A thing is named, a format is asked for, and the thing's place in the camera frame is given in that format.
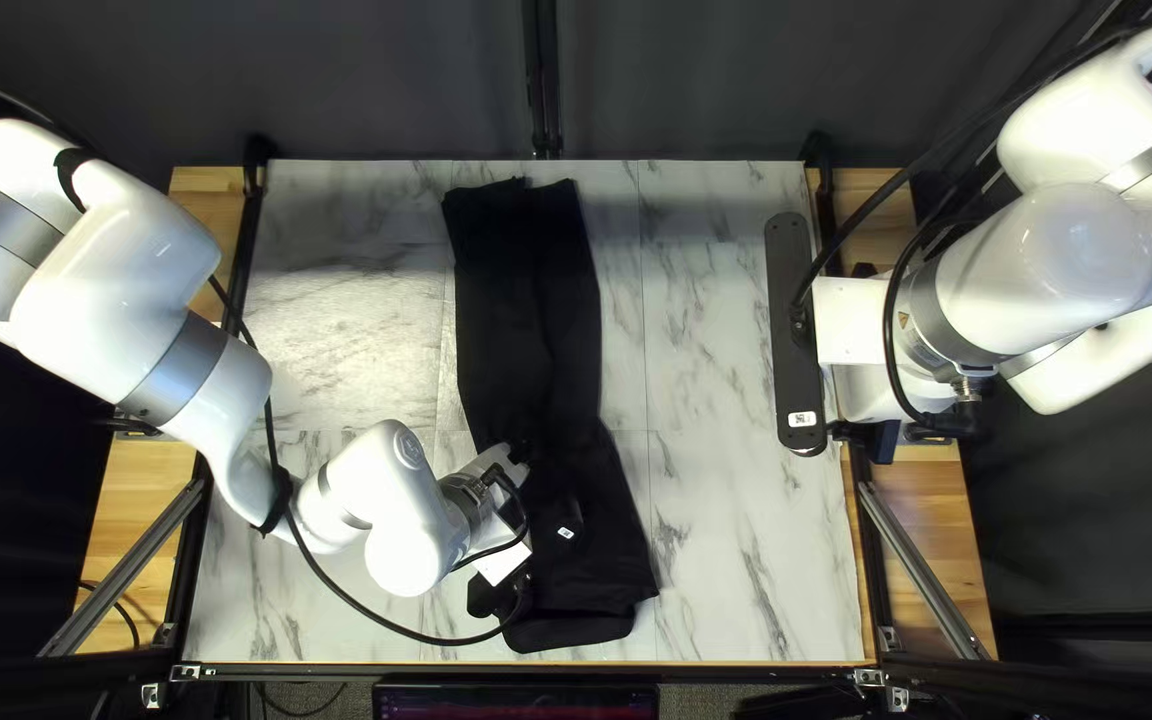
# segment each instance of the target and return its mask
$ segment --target qr code label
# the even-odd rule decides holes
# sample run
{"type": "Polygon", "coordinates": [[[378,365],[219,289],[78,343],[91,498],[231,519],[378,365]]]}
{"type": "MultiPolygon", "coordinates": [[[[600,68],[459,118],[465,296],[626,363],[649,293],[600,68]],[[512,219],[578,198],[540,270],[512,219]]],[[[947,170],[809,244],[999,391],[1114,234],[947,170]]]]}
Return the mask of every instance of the qr code label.
{"type": "Polygon", "coordinates": [[[811,410],[790,412],[791,429],[810,429],[810,426],[814,424],[816,424],[816,412],[812,412],[811,410]]]}

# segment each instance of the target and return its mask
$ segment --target black pants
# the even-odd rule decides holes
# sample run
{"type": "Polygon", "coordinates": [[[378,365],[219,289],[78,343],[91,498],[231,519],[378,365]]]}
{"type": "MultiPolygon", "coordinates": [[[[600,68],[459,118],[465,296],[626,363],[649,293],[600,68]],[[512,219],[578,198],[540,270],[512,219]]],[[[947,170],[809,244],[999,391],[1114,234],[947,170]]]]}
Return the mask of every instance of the black pants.
{"type": "MultiPolygon", "coordinates": [[[[531,465],[522,485],[531,606],[503,636],[517,652],[624,637],[635,604],[658,591],[598,417],[598,276],[576,184],[458,188],[442,217],[456,252],[456,380],[473,442],[480,452],[508,442],[531,465]]],[[[470,591],[480,616],[503,616],[514,601],[505,583],[482,577],[470,591]]]]}

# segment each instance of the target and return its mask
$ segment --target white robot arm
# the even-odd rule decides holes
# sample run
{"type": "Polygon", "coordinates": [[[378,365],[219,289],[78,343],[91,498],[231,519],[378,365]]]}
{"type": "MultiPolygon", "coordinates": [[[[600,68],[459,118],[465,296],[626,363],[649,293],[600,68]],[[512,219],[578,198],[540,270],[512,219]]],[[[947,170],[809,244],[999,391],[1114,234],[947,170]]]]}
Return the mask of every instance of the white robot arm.
{"type": "MultiPolygon", "coordinates": [[[[79,164],[74,206],[54,167],[73,145],[20,121],[0,121],[0,340],[74,385],[197,448],[221,498],[252,525],[275,499],[267,460],[248,444],[268,397],[265,358],[187,309],[220,260],[194,217],[103,160],[79,164]]],[[[499,465],[521,484],[526,465],[490,448],[435,480],[402,423],[363,432],[291,502],[310,551],[366,539],[367,570],[394,594],[416,596],[470,553],[514,537],[495,514],[507,499],[486,486],[499,465]]],[[[288,518],[273,529],[294,541],[288,518]]],[[[503,579],[525,544],[475,566],[503,579]]]]}
{"type": "MultiPolygon", "coordinates": [[[[918,410],[998,373],[1060,412],[1152,362],[1151,70],[1149,29],[1007,121],[999,159],[1024,195],[900,286],[897,367],[918,410]]],[[[882,366],[886,282],[823,278],[813,293],[820,363],[849,420],[907,418],[882,366]]]]}

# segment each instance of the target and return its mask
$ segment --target white marble tile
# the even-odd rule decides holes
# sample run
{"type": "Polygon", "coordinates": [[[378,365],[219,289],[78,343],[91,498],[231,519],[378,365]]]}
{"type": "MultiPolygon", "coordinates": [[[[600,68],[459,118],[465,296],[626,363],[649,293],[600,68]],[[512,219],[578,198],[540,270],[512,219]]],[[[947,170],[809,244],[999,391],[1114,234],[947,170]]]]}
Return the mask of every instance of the white marble tile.
{"type": "Polygon", "coordinates": [[[756,242],[644,241],[652,430],[774,437],[766,265],[756,242]]]}
{"type": "MultiPolygon", "coordinates": [[[[802,173],[768,165],[758,164],[764,177],[802,173]]],[[[650,182],[684,188],[669,176],[676,168],[660,164],[650,182]]],[[[677,169],[712,179],[734,168],[677,169]]],[[[749,202],[741,214],[727,204],[722,232],[713,228],[718,221],[649,219],[658,211],[649,206],[649,175],[644,169],[647,417],[654,431],[649,528],[662,581],[660,658],[857,660],[861,616],[838,454],[794,456],[774,427],[761,222],[806,209],[749,202]],[[758,234],[728,232],[741,227],[758,234]]]]}
{"type": "MultiPolygon", "coordinates": [[[[649,484],[649,438],[645,431],[613,432],[616,449],[621,454],[626,482],[643,518],[644,526],[650,513],[649,484]]],[[[429,450],[430,465],[454,470],[476,455],[473,439],[468,431],[439,431],[434,447],[429,450]]],[[[473,617],[464,609],[467,583],[473,577],[472,569],[464,569],[439,586],[425,593],[422,606],[422,629],[444,637],[463,637],[492,629],[495,617],[473,617]]],[[[473,646],[423,646],[424,661],[490,662],[575,662],[655,660],[655,598],[638,605],[634,630],[624,638],[592,646],[568,646],[558,650],[518,654],[505,644],[503,638],[493,638],[473,646]]]]}
{"type": "Polygon", "coordinates": [[[811,217],[801,162],[642,160],[638,185],[645,240],[761,243],[772,215],[811,217]]]}
{"type": "Polygon", "coordinates": [[[651,433],[661,660],[863,659],[839,465],[799,460],[737,426],[651,433]]]}
{"type": "MultiPolygon", "coordinates": [[[[278,432],[279,462],[311,477],[354,438],[350,432],[278,432]]],[[[263,441],[256,441],[264,448],[263,441]]],[[[394,598],[371,581],[363,545],[320,554],[319,564],[362,604],[396,623],[418,627],[420,601],[394,598]]],[[[313,577],[300,551],[262,538],[218,494],[211,499],[207,532],[185,634],[185,659],[209,662],[409,661],[420,649],[376,627],[313,577]]]]}
{"type": "MultiPolygon", "coordinates": [[[[452,184],[479,185],[525,176],[532,185],[576,181],[590,252],[598,274],[602,325],[602,374],[599,415],[609,430],[646,430],[643,353],[643,276],[638,251],[637,162],[607,161],[456,161],[452,184]]],[[[444,297],[455,300],[455,279],[444,297]]],[[[442,319],[438,426],[467,430],[456,391],[455,311],[442,319]]]]}
{"type": "Polygon", "coordinates": [[[280,430],[433,426],[449,162],[280,161],[244,319],[280,430]]]}

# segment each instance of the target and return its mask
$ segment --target white label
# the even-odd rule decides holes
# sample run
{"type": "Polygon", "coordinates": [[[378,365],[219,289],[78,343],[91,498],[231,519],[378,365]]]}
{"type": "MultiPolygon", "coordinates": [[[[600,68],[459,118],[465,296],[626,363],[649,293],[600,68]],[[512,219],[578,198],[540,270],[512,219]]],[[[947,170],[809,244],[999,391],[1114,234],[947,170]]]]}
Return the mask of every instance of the white label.
{"type": "Polygon", "coordinates": [[[790,412],[791,429],[809,429],[809,426],[814,424],[816,424],[816,412],[812,412],[811,410],[790,412]]]}

